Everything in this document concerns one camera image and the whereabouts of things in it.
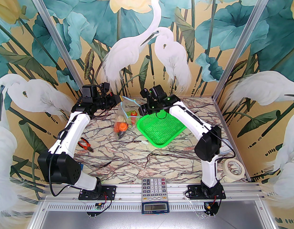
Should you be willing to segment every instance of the black motor joint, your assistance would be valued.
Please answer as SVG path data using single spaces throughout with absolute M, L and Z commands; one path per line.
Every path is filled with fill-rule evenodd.
M 78 99 L 71 111 L 80 111 L 93 115 L 97 110 L 110 110 L 121 102 L 121 98 L 112 92 L 107 94 L 109 90 L 109 83 L 84 85 L 82 87 L 82 97 Z
M 180 101 L 180 99 L 173 94 L 167 96 L 161 85 L 156 85 L 149 90 L 144 88 L 140 94 L 143 98 L 147 99 L 147 103 L 141 105 L 138 109 L 141 116 L 157 113 L 162 109 L 169 112 L 168 107 Z

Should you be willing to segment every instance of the plastic bag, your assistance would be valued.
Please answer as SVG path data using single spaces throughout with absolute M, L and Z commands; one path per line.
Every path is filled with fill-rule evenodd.
M 133 128 L 139 118 L 138 108 L 140 105 L 132 99 L 123 97 L 115 117 L 114 132 L 117 133 L 118 138 L 122 138 L 125 132 Z

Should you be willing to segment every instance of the black mounting plate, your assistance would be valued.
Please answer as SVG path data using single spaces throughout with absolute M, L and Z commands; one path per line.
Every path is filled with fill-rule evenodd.
M 186 193 L 186 196 L 188 196 L 190 200 L 202 200 L 202 199 L 205 200 L 206 199 L 203 196 L 200 184 L 188 185 L 187 189 L 189 192 Z M 215 199 L 215 196 L 216 196 L 216 199 L 226 199 L 225 192 L 221 184 L 218 185 L 218 189 L 208 199 L 209 200 Z
M 115 200 L 116 186 L 106 186 L 106 185 L 102 185 L 101 192 L 88 191 L 83 189 L 79 193 L 78 200 L 105 200 L 104 195 L 98 198 L 99 194 L 103 194 L 104 192 L 107 195 L 109 195 L 107 200 L 109 201 L 110 199 L 112 199 L 112 201 Z

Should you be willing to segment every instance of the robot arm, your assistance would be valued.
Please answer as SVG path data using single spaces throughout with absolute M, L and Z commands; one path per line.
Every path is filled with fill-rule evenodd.
M 101 190 L 100 179 L 81 172 L 80 165 L 73 158 L 77 142 L 91 120 L 90 116 L 99 109 L 109 110 L 121 102 L 118 95 L 106 95 L 109 89 L 109 83 L 102 83 L 100 86 L 84 85 L 82 97 L 74 105 L 66 127 L 60 131 L 57 141 L 49 151 L 38 157 L 44 179 L 50 186 L 51 183 L 66 183 L 89 191 Z
M 180 120 L 195 135 L 198 140 L 195 153 L 202 163 L 202 192 L 205 198 L 211 197 L 220 185 L 217 179 L 217 160 L 221 147 L 220 127 L 212 127 L 197 117 L 177 96 L 167 96 L 160 85 L 149 91 L 142 90 L 141 95 L 143 98 L 147 98 L 147 103 L 139 108 L 140 115 L 144 116 L 165 110 Z

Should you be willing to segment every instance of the calculator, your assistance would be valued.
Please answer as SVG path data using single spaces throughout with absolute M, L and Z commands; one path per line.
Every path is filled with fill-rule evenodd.
M 147 177 L 142 179 L 142 215 L 169 213 L 166 179 Z

